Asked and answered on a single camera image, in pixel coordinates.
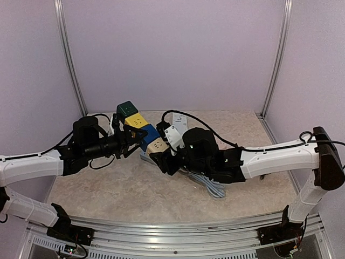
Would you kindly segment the beige cube socket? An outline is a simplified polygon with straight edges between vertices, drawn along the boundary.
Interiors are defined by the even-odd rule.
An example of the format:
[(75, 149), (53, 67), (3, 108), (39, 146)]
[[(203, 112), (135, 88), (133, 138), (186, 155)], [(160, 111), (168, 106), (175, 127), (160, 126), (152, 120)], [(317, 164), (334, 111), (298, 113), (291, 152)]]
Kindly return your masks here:
[(167, 149), (169, 149), (169, 146), (164, 142), (164, 140), (161, 137), (159, 137), (156, 140), (152, 141), (150, 144), (148, 144), (146, 153), (148, 155), (159, 152), (163, 153)]

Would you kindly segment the blue cube socket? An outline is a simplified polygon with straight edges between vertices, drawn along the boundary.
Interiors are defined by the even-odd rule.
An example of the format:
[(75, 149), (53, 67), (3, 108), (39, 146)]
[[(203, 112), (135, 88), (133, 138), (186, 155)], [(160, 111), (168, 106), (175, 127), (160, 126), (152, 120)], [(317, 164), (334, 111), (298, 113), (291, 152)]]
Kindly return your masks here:
[(143, 138), (140, 145), (141, 149), (145, 152), (147, 150), (148, 145), (157, 138), (159, 138), (160, 134), (156, 130), (156, 128), (151, 124), (143, 127), (142, 129), (147, 132), (147, 135)]

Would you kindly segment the yellow cube socket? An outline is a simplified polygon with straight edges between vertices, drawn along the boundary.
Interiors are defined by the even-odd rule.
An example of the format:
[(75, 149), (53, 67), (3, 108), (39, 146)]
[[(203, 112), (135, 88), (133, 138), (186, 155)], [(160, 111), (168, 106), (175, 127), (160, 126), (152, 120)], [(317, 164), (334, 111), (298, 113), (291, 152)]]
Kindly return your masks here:
[(134, 128), (143, 128), (147, 126), (148, 124), (149, 123), (140, 113), (135, 113), (131, 116), (128, 116), (125, 119), (125, 125), (129, 125)]

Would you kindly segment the dark green cube socket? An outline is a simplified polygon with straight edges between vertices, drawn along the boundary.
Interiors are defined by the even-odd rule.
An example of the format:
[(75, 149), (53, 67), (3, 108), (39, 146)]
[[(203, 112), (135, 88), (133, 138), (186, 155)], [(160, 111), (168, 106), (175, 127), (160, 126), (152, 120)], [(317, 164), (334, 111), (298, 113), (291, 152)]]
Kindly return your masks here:
[(120, 117), (125, 119), (134, 114), (137, 114), (139, 111), (131, 101), (125, 101), (124, 103), (117, 105), (116, 112)]

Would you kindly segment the black power adapter with cable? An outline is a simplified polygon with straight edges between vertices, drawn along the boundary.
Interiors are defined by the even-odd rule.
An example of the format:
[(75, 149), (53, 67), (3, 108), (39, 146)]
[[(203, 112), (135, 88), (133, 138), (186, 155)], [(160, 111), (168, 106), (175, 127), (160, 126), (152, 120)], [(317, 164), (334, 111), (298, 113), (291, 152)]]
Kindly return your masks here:
[(263, 179), (265, 179), (265, 178), (266, 178), (267, 176), (269, 176), (269, 175), (270, 175), (270, 174), (261, 175), (261, 176), (260, 176), (260, 179), (263, 180)]

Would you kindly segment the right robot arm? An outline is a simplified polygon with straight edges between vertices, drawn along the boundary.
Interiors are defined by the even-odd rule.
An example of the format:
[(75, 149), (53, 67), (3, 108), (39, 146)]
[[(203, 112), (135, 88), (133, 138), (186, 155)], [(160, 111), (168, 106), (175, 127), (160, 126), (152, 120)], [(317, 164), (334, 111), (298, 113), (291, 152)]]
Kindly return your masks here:
[(337, 141), (329, 138), (322, 127), (305, 131), (295, 141), (246, 148), (229, 143), (220, 149), (218, 135), (209, 125), (202, 123), (180, 133), (162, 119), (156, 126), (160, 137), (147, 146), (147, 154), (163, 173), (175, 174), (179, 169), (204, 175), (219, 183), (237, 183), (270, 173), (309, 169), (310, 176), (298, 197), (283, 211), (276, 235), (288, 239), (300, 229), (309, 212), (331, 190), (344, 184)]

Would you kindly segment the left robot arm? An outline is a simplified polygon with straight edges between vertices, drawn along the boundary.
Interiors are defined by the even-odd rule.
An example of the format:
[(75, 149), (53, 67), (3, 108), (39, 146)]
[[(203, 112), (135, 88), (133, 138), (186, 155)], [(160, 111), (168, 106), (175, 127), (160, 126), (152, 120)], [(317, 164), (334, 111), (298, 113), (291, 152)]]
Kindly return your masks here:
[(56, 232), (64, 240), (75, 235), (75, 227), (62, 206), (42, 203), (10, 189), (12, 183), (44, 176), (76, 174), (98, 158), (127, 158), (137, 150), (147, 132), (120, 125), (117, 114), (105, 131), (97, 117), (83, 117), (73, 124), (68, 143), (35, 154), (1, 157), (1, 213), (34, 222)]

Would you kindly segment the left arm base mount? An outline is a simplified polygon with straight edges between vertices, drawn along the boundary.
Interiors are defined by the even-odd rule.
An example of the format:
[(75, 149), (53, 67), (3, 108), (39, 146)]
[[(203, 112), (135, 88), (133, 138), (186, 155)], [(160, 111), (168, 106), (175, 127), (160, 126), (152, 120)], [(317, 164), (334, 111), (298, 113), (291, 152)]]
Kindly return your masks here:
[(65, 230), (48, 227), (46, 234), (58, 240), (90, 246), (94, 232), (92, 228), (70, 225)]

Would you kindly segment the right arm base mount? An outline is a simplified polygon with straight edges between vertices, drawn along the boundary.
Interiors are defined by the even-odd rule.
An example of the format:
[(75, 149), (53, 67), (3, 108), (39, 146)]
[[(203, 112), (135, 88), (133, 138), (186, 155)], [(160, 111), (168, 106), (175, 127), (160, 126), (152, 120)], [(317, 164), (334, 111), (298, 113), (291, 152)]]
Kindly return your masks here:
[(277, 243), (302, 236), (302, 224), (289, 223), (287, 225), (276, 224), (268, 227), (261, 227), (257, 230), (261, 245)]

